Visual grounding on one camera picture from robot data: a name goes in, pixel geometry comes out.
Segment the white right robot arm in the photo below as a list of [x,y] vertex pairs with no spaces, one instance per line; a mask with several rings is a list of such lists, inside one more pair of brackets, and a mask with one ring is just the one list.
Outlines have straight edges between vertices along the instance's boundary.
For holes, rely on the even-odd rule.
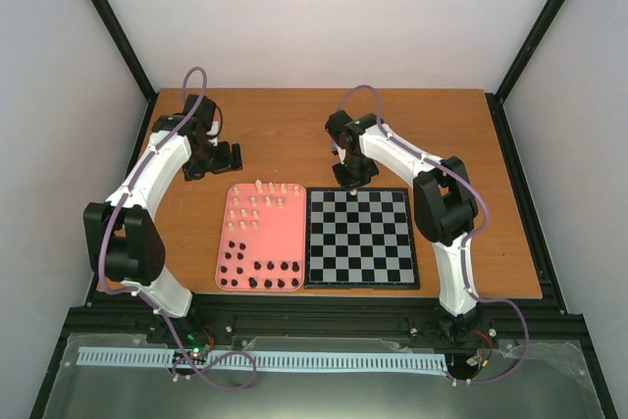
[[441,336],[450,345],[462,344],[480,320],[470,256],[478,204],[463,162],[418,148],[374,114],[354,120],[344,110],[336,111],[325,130],[340,158],[333,172],[342,189],[369,183],[379,174],[379,164],[412,188],[415,225],[437,260]]

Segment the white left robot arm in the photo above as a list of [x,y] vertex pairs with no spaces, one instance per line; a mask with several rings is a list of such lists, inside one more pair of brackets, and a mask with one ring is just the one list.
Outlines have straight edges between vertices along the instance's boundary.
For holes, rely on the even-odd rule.
[[239,145],[219,139],[222,121],[213,100],[188,95],[181,112],[153,124],[144,153],[123,183],[106,201],[83,211],[90,264],[101,288],[144,296],[154,310],[171,317],[171,333],[186,343],[202,336],[204,319],[189,309],[192,292],[166,268],[154,219],[176,175],[191,182],[242,168]]

